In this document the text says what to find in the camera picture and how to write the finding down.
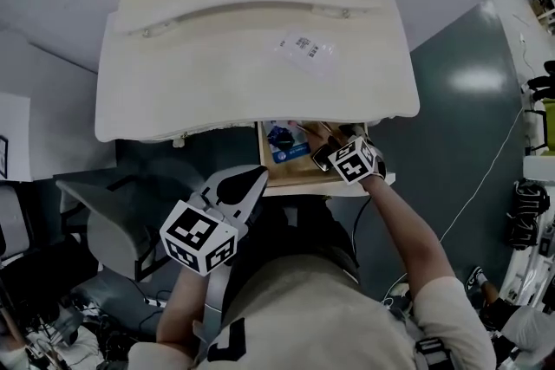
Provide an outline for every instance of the black shoe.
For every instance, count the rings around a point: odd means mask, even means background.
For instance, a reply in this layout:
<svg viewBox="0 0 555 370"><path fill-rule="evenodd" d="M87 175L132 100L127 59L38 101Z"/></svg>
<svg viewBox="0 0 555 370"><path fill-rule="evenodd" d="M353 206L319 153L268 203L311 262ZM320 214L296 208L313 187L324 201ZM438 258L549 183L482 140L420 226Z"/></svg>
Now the black shoe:
<svg viewBox="0 0 555 370"><path fill-rule="evenodd" d="M465 284L465 288L467 289L467 291L470 291L472 287L478 283L476 281L476 276L483 273L484 273L484 270L481 267L474 267L474 269L472 270L472 273L467 279L467 283Z"/></svg>

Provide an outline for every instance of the gray chair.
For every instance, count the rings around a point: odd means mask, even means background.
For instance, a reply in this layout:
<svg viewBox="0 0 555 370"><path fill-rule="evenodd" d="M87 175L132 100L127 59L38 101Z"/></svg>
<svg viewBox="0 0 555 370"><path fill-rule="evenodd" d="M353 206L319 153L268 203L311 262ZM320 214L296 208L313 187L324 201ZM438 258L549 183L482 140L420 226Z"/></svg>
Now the gray chair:
<svg viewBox="0 0 555 370"><path fill-rule="evenodd" d="M127 182L129 179L124 179L108 188L113 190ZM100 186L63 180L56 181L56 185L62 190L62 230L86 232L88 249L101 264L137 282L148 282L150 275L167 263L167 256L154 261L158 232L140 222L118 194ZM84 208L90 210L86 228L68 225L68 218Z"/></svg>

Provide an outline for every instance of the chair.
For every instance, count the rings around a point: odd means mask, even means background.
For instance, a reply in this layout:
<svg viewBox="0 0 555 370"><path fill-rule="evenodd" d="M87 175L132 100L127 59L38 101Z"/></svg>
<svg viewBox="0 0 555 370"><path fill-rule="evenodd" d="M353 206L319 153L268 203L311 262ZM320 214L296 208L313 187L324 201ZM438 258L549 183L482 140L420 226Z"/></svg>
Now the chair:
<svg viewBox="0 0 555 370"><path fill-rule="evenodd" d="M544 143L538 146L526 148L526 154L533 153L539 148L549 148L545 155L555 155L555 100L544 99L545 111L525 110L525 113L534 113L542 117L544 128Z"/></svg>
<svg viewBox="0 0 555 370"><path fill-rule="evenodd" d="M56 181L62 190L62 204L72 198L76 205L62 213L62 230L87 233L88 249L93 256L109 269L137 282L147 282L150 275L169 261L165 256L154 260L156 244L160 236L137 220L128 204L111 190L129 182L125 178L108 189L76 182ZM68 218L84 208L90 210L85 226L68 225Z"/></svg>

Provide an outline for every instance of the open drawer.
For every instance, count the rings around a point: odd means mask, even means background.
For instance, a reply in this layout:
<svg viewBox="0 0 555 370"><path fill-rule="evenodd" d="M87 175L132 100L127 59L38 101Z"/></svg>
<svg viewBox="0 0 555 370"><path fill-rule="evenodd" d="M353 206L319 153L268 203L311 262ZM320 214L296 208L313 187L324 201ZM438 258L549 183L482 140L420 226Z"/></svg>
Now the open drawer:
<svg viewBox="0 0 555 370"><path fill-rule="evenodd" d="M335 129L339 124L329 122ZM264 134L262 123L257 124L258 155L260 165L268 168L268 186L264 196L285 196L291 194L322 194L327 196L356 197L368 193L359 184L347 185L334 171L322 172L310 156L288 160L276 164L271 156L268 139ZM395 174L388 172L388 184L395 182Z"/></svg>

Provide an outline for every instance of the black shorts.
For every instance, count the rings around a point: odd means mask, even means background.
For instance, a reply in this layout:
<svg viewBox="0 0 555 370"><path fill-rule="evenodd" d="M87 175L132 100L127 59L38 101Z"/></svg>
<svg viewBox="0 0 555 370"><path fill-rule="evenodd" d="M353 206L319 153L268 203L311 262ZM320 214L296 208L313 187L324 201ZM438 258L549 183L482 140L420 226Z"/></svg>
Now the black shorts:
<svg viewBox="0 0 555 370"><path fill-rule="evenodd" d="M238 244L222 304L222 319L238 292L263 265L282 256L316 255L358 280L349 234L331 215L321 196L265 198L264 209ZM297 226L288 225L284 206L297 207Z"/></svg>
<svg viewBox="0 0 555 370"><path fill-rule="evenodd" d="M519 305L512 305L498 298L493 304L485 306L480 311L480 319L487 329L500 332L509 318L513 316L514 312L519 308Z"/></svg>

